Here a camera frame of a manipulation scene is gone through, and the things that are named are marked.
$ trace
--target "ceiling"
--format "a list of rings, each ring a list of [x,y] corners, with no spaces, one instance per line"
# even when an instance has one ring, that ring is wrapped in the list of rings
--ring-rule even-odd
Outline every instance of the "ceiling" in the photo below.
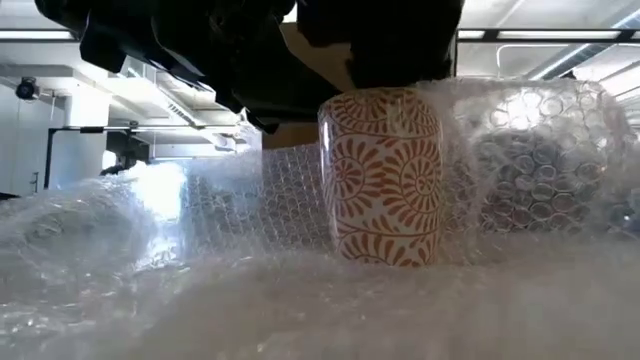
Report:
[[[515,27],[515,28],[607,28],[640,8],[634,0],[466,0],[460,26]],[[290,14],[288,21],[295,21]],[[58,25],[39,15],[33,0],[2,0],[0,28],[3,29],[56,29]],[[523,77],[533,69],[550,61],[554,56],[574,47],[522,46],[501,44],[459,44],[458,75],[490,77]],[[614,46],[581,64],[575,74],[578,78],[600,80],[614,71],[640,59],[640,48]],[[89,65],[80,58],[75,44],[0,44],[0,64],[68,65],[92,79],[104,79],[106,72]],[[182,104],[194,112],[219,111],[215,94],[197,92],[167,74],[158,73],[155,80]],[[630,102],[629,107],[640,105]],[[123,121],[131,117],[129,107],[115,104],[112,117]],[[216,116],[206,122],[215,124]],[[189,143],[192,136],[162,134],[156,141]]]

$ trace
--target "white cup with orange pattern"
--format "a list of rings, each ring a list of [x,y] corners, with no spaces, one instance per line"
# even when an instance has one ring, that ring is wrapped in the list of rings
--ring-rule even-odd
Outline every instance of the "white cup with orange pattern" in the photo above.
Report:
[[[356,90],[319,113],[323,190],[339,254],[431,264],[441,236],[441,126],[418,89]]]

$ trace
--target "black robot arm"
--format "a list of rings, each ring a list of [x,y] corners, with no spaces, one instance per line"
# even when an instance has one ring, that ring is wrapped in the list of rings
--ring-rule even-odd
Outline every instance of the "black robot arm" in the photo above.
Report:
[[[167,71],[265,131],[315,121],[339,93],[287,48],[279,25],[295,0],[36,0],[81,39],[82,58],[119,72],[126,56]],[[312,46],[350,43],[357,87],[449,75],[463,0],[304,0],[298,28]]]

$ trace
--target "white wall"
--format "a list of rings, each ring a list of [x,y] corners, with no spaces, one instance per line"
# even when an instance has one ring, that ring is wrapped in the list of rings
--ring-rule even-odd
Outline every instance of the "white wall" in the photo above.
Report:
[[[62,124],[64,111],[50,98],[24,102],[13,92],[0,85],[0,192],[26,196],[36,190],[36,172],[43,188],[48,128]]]
[[[106,148],[106,134],[58,131],[53,138],[49,189],[98,177]]]

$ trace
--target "bubble wrapped object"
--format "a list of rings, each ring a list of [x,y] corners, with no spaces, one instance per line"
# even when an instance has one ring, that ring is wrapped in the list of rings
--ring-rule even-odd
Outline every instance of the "bubble wrapped object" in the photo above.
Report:
[[[443,132],[438,264],[336,257],[318,146],[153,166],[0,203],[0,358],[527,360],[640,350],[640,157],[617,105],[596,84],[566,80],[420,89]],[[522,112],[510,104],[529,92],[541,96],[544,128],[514,120]],[[545,151],[510,152],[527,137]],[[477,150],[487,143],[491,151]],[[575,149],[576,169],[596,165],[585,173],[597,186],[580,199],[572,181],[558,184],[578,176],[560,170]],[[506,165],[532,179],[505,175]],[[540,184],[551,191],[536,200]],[[551,223],[573,212],[579,231]],[[494,218],[508,221],[483,226]]]
[[[441,125],[415,88],[338,95],[319,113],[329,227],[347,259],[401,267],[437,261]]]

